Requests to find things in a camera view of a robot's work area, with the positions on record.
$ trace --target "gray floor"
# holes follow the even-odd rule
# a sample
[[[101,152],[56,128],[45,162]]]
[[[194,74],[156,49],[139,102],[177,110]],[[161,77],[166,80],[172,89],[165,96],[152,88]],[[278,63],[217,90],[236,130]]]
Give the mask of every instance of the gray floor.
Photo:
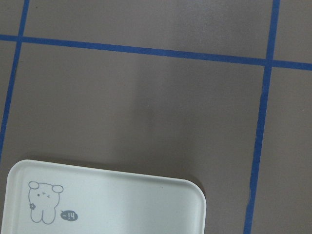
[[[272,1],[30,0],[24,35],[265,58]],[[0,1],[17,35],[23,1]],[[312,4],[282,1],[275,59],[312,62]],[[0,41],[0,113],[15,43]],[[263,66],[23,43],[0,164],[22,159],[185,178],[206,234],[242,234]],[[312,232],[312,72],[273,68],[253,234]]]

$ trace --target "bear ear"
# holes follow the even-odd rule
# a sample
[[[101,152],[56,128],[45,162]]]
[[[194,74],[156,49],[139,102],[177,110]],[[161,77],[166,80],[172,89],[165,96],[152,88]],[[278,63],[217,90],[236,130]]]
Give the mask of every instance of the bear ear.
[[[39,184],[38,184],[37,182],[35,182],[35,181],[30,181],[30,182],[28,183],[28,186],[29,186],[29,188],[31,188],[31,189],[37,189],[37,188],[39,188]]]
[[[53,187],[52,187],[52,190],[53,190],[53,192],[55,192],[55,193],[61,193],[61,192],[63,192],[63,186],[60,186],[60,185],[54,185]]]

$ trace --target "blue tape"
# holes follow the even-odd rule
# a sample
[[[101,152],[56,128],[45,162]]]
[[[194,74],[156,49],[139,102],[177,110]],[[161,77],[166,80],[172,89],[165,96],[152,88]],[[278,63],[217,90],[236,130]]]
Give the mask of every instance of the blue tape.
[[[142,47],[133,47],[133,46],[124,46],[124,45],[110,45],[110,44],[90,43],[90,42],[71,41],[71,40],[59,40],[59,39],[23,37],[22,40],[23,42],[27,42],[27,43],[44,44],[44,45],[56,45],[56,46],[66,46],[66,47],[75,47],[75,48],[84,48],[84,49],[106,50],[106,51],[116,51],[116,52],[134,53],[134,54],[230,62],[230,63],[240,63],[240,64],[260,65],[260,66],[265,65],[265,59],[262,59],[262,58],[247,58],[247,57],[237,57],[237,56],[227,56],[227,55],[214,55],[214,54],[184,52],[184,51],[176,51],[176,50],[163,50],[163,49],[142,48]]]
[[[8,122],[9,112],[10,112],[10,106],[11,106],[11,100],[12,100],[12,94],[13,94],[13,88],[15,83],[15,74],[19,63],[20,58],[20,50],[21,50],[21,38],[24,34],[25,24],[26,24],[26,18],[27,18],[27,12],[29,7],[29,0],[24,1],[23,11],[20,18],[19,23],[19,35],[17,38],[16,46],[15,46],[15,53],[14,53],[14,59],[12,64],[12,70],[9,80],[9,86],[8,91],[6,94],[6,100],[4,105],[4,111],[3,111],[3,117],[2,117],[2,123],[1,123],[1,130],[0,130],[0,161],[3,151],[3,143],[4,143],[4,137],[5,137],[5,131],[6,131],[6,125]]]
[[[273,60],[273,67],[282,67],[282,68],[312,71],[312,64],[304,63],[304,62],[289,62],[289,61]]]
[[[0,34],[0,40],[18,41],[18,38],[19,38],[18,36]]]
[[[0,40],[18,41],[18,38],[19,38],[18,36],[0,34]],[[141,47],[109,45],[109,44],[88,43],[88,42],[57,40],[57,39],[31,38],[31,37],[22,37],[21,40],[22,42],[35,43],[35,44],[58,45],[58,46],[96,49],[96,50],[109,50],[109,51],[117,51],[117,52],[168,56],[168,57],[186,58],[186,59],[231,62],[231,63],[240,63],[240,64],[249,64],[249,65],[259,65],[259,66],[265,66],[266,64],[266,60],[262,58],[247,58],[247,57],[237,57],[237,56],[203,54],[203,53],[183,52],[183,51],[174,51],[174,50],[159,50],[159,49],[149,49],[149,48],[141,48]],[[280,68],[290,68],[290,69],[312,71],[311,63],[273,60],[272,66],[280,67]]]
[[[252,231],[254,203],[255,203],[255,197],[256,197],[261,150],[262,150],[262,143],[263,143],[263,134],[264,134],[264,127],[265,127],[266,113],[267,113],[279,6],[280,6],[280,0],[273,0],[269,40],[268,40],[268,47],[267,47],[267,54],[266,54],[266,65],[264,67],[264,73],[263,73],[262,94],[260,98],[258,123],[257,123],[256,138],[255,138],[255,143],[254,143],[254,152],[253,152],[252,172],[251,172],[250,185],[249,185],[250,197],[249,197],[249,203],[246,208],[244,234],[250,234]]]

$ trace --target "plastic tray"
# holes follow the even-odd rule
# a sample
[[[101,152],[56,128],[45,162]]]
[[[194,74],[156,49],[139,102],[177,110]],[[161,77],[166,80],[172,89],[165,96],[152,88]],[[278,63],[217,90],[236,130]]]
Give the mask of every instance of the plastic tray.
[[[1,234],[203,234],[205,213],[187,180],[23,160],[8,175]]]

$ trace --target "cartoon bear drawing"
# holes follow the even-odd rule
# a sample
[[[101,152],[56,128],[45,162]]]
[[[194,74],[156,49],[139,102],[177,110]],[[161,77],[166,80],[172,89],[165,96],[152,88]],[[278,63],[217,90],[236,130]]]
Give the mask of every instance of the cartoon bear drawing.
[[[60,185],[38,183],[30,181],[29,186],[29,207],[31,209],[30,217],[35,223],[43,221],[45,224],[51,224],[55,219],[55,208],[59,204],[59,194],[63,192]]]

